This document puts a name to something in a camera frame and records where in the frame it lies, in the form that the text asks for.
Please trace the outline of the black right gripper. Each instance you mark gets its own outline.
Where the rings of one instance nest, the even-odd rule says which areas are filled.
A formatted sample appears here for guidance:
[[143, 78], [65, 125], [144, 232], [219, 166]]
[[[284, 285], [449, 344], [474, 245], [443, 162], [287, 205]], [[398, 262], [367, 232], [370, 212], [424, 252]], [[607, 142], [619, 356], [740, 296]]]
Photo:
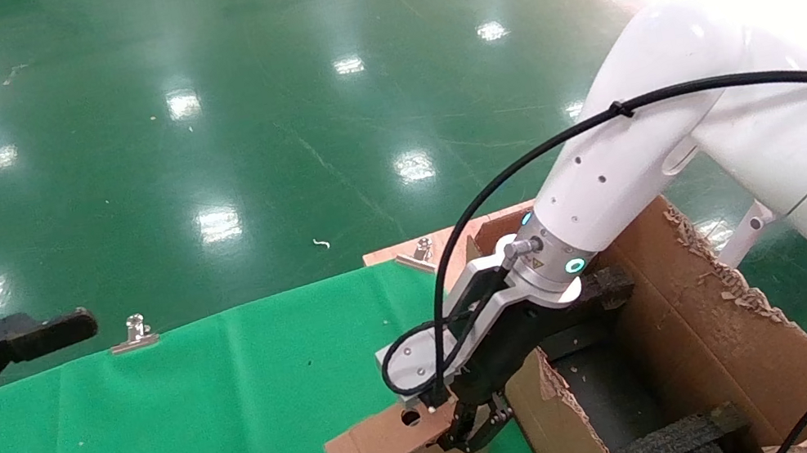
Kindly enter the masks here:
[[[562, 308], [541, 307], [527, 300], [512, 304], [478, 345], [469, 362], [454, 376], [451, 391], [458, 403], [450, 427], [438, 439], [440, 450], [477, 453], [486, 448], [486, 434], [498, 433], [513, 418], [513, 409], [501, 392], [539, 343], [580, 321], [593, 317], [592, 296], [586, 295]], [[477, 430], [478, 406], [486, 404], [485, 431]]]

